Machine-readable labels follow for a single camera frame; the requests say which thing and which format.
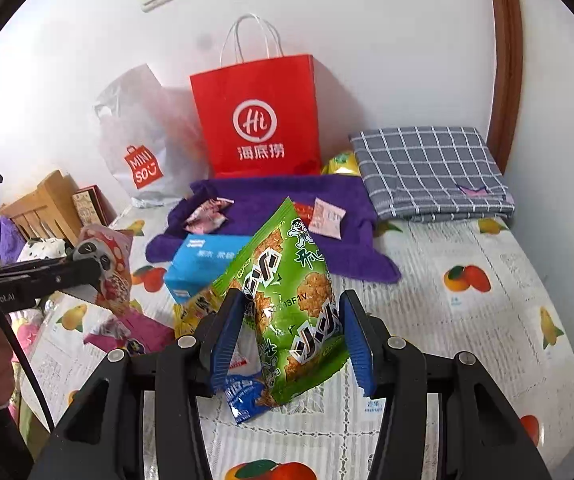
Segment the bolt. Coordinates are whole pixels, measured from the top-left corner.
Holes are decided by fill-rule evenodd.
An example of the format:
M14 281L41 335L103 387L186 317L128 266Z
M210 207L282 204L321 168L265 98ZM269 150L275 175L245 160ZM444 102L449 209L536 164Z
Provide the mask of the bolt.
M395 350L400 350L405 348L405 345L407 344L407 341L405 341L403 338L398 337L397 335L390 337L389 339L387 339L387 344L391 347L394 348Z
M121 350L120 348L115 348L111 352L109 352L109 354L107 354L107 360L110 363L117 363L123 357L125 357L125 352L124 352L124 350Z
M196 338L193 335L183 335L178 338L178 346L180 348L191 348L196 344Z
M476 362L476 358L474 357L474 354L470 354L469 352L461 352L458 354L458 361L464 365L471 366Z

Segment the purple fabric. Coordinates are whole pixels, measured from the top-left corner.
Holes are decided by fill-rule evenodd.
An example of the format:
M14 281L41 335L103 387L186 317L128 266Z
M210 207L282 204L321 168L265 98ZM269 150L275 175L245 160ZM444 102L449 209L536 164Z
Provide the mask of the purple fabric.
M24 247L24 238L13 221L1 217L0 265L14 264Z
M228 198L235 201L225 209L227 221L218 229L222 235L253 235L285 200L314 205L316 197L347 211L341 222L342 240L312 234L322 251L329 272L369 282L396 283L398 267L373 248L376 211L360 178L343 175L273 176L267 178L226 178L199 180L194 195L182 200L168 216L167 230L147 245L147 261L170 261L187 236L187 217L205 200Z

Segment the folded plaid cloth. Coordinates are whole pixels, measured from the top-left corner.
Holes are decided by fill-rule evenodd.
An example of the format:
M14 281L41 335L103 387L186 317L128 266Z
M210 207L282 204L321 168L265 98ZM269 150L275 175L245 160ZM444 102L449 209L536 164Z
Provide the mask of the folded plaid cloth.
M475 128L413 126L350 136L381 220L512 216L503 176Z

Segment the white plastic bag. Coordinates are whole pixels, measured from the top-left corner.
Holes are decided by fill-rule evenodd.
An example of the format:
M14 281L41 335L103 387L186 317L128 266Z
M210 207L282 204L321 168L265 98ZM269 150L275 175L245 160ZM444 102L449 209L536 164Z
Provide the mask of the white plastic bag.
M147 65L124 73L98 96L100 154L136 207L179 200L206 178L203 138L179 114Z

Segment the wall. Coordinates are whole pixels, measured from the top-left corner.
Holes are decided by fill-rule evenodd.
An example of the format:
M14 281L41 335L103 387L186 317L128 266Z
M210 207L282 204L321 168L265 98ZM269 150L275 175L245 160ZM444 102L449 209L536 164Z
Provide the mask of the wall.
M325 155L361 128L486 132L491 0L174 0L147 14L137 0L28 0L0 33L0 203L58 168L80 186L98 184L122 209L127 197L96 151L95 97L147 62L191 104L188 76L217 66L229 25L250 10L279 29L286 53L318 60ZM260 56L253 26L241 31L250 57Z
M521 4L525 73L506 171L517 203L512 231L574 349L574 15L560 0ZM555 471L557 479L573 476L574 450Z

